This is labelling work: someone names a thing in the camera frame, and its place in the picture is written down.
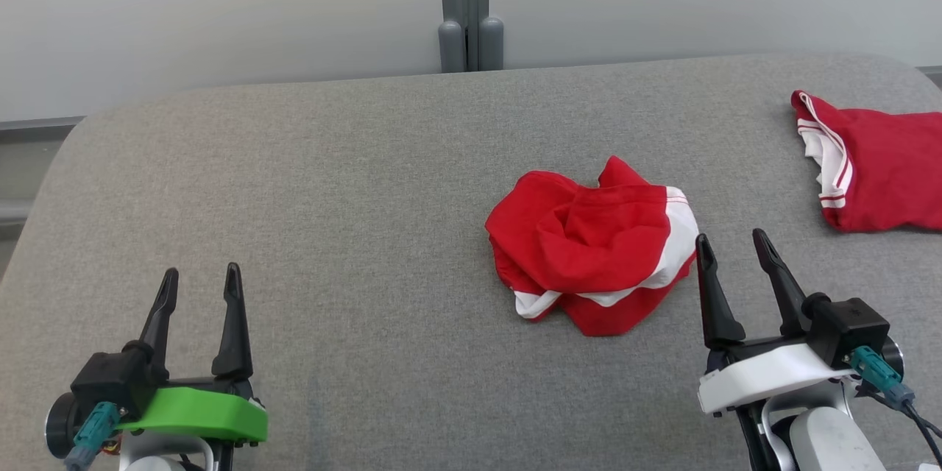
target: gray fabric surface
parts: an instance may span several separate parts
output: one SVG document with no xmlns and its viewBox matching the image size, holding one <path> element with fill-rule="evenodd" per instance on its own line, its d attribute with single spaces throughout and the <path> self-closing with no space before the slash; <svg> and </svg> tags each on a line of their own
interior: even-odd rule
<svg viewBox="0 0 942 471">
<path fill-rule="evenodd" d="M 745 469 L 737 421 L 697 405 L 695 279 L 626 336 L 586 338 L 562 314 L 521 320 L 492 270 L 482 225 L 522 173 L 591 183 L 610 155 L 687 194 L 750 336 L 779 323 L 751 248 L 764 227 L 808 292 L 890 320 L 942 420 L 942 238 L 827 227 L 798 88 L 942 110 L 898 62 L 799 54 L 218 88 L 85 119 L 0 286 L 0 454 L 57 468 L 47 408 L 88 355 L 137 336 L 166 267 L 168 368 L 208 375 L 233 260 L 270 413 L 236 470 Z M 889 467 L 928 460 L 901 414 L 854 408 Z"/>
</svg>

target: teal connector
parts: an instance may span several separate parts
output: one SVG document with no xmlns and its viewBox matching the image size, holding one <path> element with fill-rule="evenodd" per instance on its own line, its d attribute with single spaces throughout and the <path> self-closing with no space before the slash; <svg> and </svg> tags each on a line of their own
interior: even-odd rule
<svg viewBox="0 0 942 471">
<path fill-rule="evenodd" d="M 118 405 L 108 401 L 95 405 L 73 438 L 75 447 L 65 457 L 66 471 L 86 471 L 91 467 L 91 462 L 95 461 L 105 440 L 111 437 L 118 421 L 121 421 Z"/>
<path fill-rule="evenodd" d="M 902 376 L 886 364 L 884 358 L 872 348 L 858 347 L 851 355 L 850 364 L 860 377 L 881 391 L 886 402 L 896 410 L 901 411 L 906 402 L 912 403 L 916 400 L 916 393 L 902 383 Z"/>
</svg>

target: red garment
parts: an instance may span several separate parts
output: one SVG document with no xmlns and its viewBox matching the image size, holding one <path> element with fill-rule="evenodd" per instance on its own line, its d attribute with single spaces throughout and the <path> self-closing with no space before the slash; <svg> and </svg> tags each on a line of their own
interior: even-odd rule
<svg viewBox="0 0 942 471">
<path fill-rule="evenodd" d="M 649 185 L 615 156 L 598 182 L 529 172 L 485 227 L 518 314 L 539 320 L 558 303 L 586 336 L 615 336 L 687 275 L 697 225 L 679 189 Z"/>
<path fill-rule="evenodd" d="M 791 95 L 804 155 L 821 166 L 821 212 L 841 232 L 942 230 L 942 113 L 835 109 Z"/>
</svg>

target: black cable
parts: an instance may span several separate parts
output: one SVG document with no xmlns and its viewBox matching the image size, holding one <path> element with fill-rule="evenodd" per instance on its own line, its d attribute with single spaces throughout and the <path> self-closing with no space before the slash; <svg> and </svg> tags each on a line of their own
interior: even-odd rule
<svg viewBox="0 0 942 471">
<path fill-rule="evenodd" d="M 869 391 L 862 386 L 858 386 L 857 390 L 861 394 L 864 394 L 864 396 L 871 397 L 872 400 L 876 401 L 877 403 L 880 403 L 882 406 L 886 408 L 890 408 L 891 410 L 896 410 L 895 408 L 893 408 L 891 404 L 889 404 L 888 401 L 885 400 L 884 397 L 880 396 L 880 394 L 875 394 L 873 391 Z M 911 419 L 912 421 L 915 421 L 915 418 L 908 410 L 901 410 L 900 412 L 906 417 L 908 417 L 909 419 Z M 932 423 L 931 421 L 929 421 L 928 419 L 924 417 L 919 417 L 919 418 L 921 418 L 921 420 L 926 424 L 926 427 L 928 427 L 930 431 L 932 431 L 936 436 L 942 439 L 942 428 L 935 427 L 935 423 Z"/>
<path fill-rule="evenodd" d="M 922 437 L 926 439 L 926 443 L 929 444 L 929 449 L 932 450 L 932 456 L 935 457 L 935 461 L 939 464 L 939 467 L 942 468 L 942 452 L 939 452 L 939 446 L 935 444 L 935 439 L 932 438 L 929 428 L 926 427 L 926 420 L 922 419 L 921 415 L 916 413 L 916 409 L 913 407 L 911 401 L 902 402 L 902 407 L 908 411 L 910 417 L 916 422 L 916 427 L 919 427 L 919 432 L 922 432 Z"/>
</svg>

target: floor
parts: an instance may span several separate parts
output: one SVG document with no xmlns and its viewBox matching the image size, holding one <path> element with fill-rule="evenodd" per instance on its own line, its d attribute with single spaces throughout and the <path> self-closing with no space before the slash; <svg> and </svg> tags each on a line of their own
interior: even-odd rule
<svg viewBox="0 0 942 471">
<path fill-rule="evenodd" d="M 932 72 L 928 77 L 942 88 L 942 72 Z M 0 131 L 0 202 L 36 196 L 46 170 L 70 131 L 71 127 Z M 18 223 L 3 224 L 0 217 L 0 280 L 21 228 Z"/>
</svg>

